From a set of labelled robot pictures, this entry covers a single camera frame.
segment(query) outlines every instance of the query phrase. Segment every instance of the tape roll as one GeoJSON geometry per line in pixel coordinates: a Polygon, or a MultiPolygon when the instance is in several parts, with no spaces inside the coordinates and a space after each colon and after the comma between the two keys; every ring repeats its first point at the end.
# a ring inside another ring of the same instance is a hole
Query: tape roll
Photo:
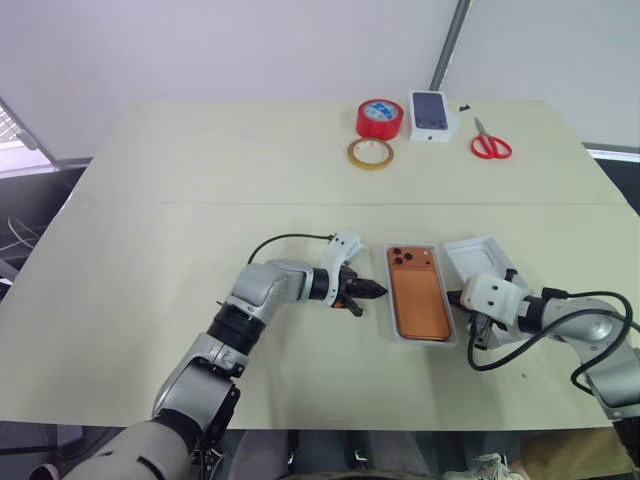
{"type": "Polygon", "coordinates": [[[382,140],[378,140],[377,138],[359,138],[358,140],[351,142],[347,147],[347,155],[349,157],[349,161],[358,168],[362,168],[363,170],[382,170],[389,166],[389,164],[393,161],[393,149],[391,145],[387,142],[383,142],[382,140]],[[358,158],[358,150],[360,147],[365,145],[375,143],[376,145],[382,146],[386,149],[386,157],[379,162],[370,163],[364,162],[360,158],[358,158]]]}
{"type": "Polygon", "coordinates": [[[391,140],[398,135],[404,118],[402,107],[391,100],[375,98],[358,107],[358,135],[379,140],[391,140]]]}

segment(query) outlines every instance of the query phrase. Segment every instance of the white wall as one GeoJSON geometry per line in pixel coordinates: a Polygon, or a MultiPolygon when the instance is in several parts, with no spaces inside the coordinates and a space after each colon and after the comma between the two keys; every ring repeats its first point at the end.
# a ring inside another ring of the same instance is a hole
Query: white wall
{"type": "Polygon", "coordinates": [[[582,141],[638,146],[640,1],[476,0],[442,89],[542,98],[582,141]]]}
{"type": "Polygon", "coordinates": [[[404,98],[429,85],[455,5],[4,2],[0,97],[57,159],[92,156],[137,99],[404,98]]]}

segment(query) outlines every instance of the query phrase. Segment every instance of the phone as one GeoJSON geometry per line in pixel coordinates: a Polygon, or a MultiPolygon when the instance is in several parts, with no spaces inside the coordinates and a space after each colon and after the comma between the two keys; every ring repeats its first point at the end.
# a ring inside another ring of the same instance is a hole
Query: phone
{"type": "Polygon", "coordinates": [[[433,250],[393,246],[387,249],[387,261],[400,336],[446,342],[451,327],[433,250]]]}
{"type": "Polygon", "coordinates": [[[416,127],[429,130],[448,128],[442,95],[432,92],[413,92],[412,98],[416,127]]]}

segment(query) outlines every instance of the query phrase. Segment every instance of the white sneaker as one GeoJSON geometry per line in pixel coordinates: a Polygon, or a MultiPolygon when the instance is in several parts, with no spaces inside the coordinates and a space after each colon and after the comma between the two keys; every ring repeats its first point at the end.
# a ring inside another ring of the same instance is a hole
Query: white sneaker
{"type": "Polygon", "coordinates": [[[524,480],[509,470],[502,455],[491,453],[476,458],[480,465],[466,472],[446,472],[442,480],[524,480]]]}

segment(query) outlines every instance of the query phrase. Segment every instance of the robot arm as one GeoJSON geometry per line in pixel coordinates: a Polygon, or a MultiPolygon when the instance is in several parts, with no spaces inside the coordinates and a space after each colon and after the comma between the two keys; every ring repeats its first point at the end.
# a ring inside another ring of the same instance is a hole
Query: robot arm
{"type": "Polygon", "coordinates": [[[205,451],[224,434],[240,398],[232,378],[244,372],[249,352],[280,305],[319,300],[361,316],[354,298],[386,293],[347,266],[361,249],[357,235],[340,232],[321,268],[289,260],[247,265],[207,332],[198,335],[162,385],[152,419],[125,429],[65,478],[187,478],[194,448],[205,451]]]}
{"type": "MultiPolygon", "coordinates": [[[[627,339],[631,305],[618,294],[592,292],[619,298],[625,305],[623,317],[607,302],[587,294],[543,289],[542,296],[535,297],[509,280],[477,275],[468,279],[457,296],[472,312],[470,362],[474,346],[487,348],[494,324],[512,337],[529,339],[519,347],[522,351],[531,345],[532,336],[548,334],[567,343],[582,365],[574,371],[572,381],[597,398],[634,463],[640,466],[640,349],[634,349],[627,339]],[[583,372],[590,389],[577,382],[583,372]]],[[[493,365],[472,363],[478,370],[489,370],[493,365]]]]}

